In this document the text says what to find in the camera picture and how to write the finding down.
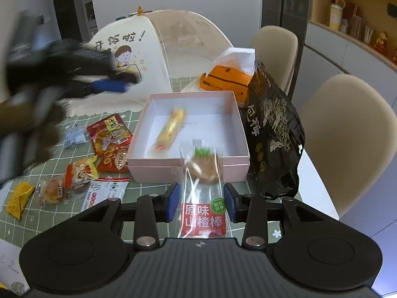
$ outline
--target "dark refrigerator door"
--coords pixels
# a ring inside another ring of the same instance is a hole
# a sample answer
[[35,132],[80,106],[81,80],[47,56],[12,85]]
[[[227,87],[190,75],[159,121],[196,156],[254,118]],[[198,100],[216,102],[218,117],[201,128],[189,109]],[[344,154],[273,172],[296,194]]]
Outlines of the dark refrigerator door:
[[289,97],[292,98],[295,82],[299,72],[300,60],[302,58],[304,39],[306,36],[307,20],[310,0],[283,0],[283,12],[281,26],[295,33],[298,37],[298,55],[295,71],[289,89]]
[[262,27],[280,26],[283,0],[262,0]]

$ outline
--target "pink box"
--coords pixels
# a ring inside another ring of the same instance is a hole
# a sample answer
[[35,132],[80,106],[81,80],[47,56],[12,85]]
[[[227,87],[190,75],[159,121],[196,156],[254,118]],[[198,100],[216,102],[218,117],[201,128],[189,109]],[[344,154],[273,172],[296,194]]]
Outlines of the pink box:
[[[154,141],[174,108],[185,108],[185,123],[163,158],[154,157]],[[244,181],[249,151],[232,91],[152,94],[146,100],[128,150],[128,169],[138,183],[180,181],[180,144],[202,140],[223,150],[224,182]]]

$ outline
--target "doorway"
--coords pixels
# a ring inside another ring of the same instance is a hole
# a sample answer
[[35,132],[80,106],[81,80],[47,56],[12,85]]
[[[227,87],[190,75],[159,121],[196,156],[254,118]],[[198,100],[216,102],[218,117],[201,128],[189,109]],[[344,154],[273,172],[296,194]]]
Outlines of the doorway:
[[53,1],[61,38],[82,42],[74,0]]

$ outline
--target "beige chair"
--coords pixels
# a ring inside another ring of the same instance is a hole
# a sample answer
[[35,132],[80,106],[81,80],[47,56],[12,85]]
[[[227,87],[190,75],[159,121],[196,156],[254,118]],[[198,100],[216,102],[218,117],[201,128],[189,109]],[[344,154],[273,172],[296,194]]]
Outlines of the beige chair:
[[341,74],[314,93],[300,119],[305,149],[342,216],[392,161],[397,149],[396,115],[363,80]]
[[298,38],[291,31],[266,26],[259,29],[250,44],[275,83],[288,93],[298,52]]

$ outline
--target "black plastic bag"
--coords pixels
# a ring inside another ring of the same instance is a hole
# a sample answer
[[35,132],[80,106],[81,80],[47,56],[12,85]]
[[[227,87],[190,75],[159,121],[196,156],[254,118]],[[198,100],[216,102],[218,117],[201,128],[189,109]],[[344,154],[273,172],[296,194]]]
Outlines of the black plastic bag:
[[295,197],[304,130],[290,99],[260,61],[255,63],[242,119],[261,196],[272,200]]

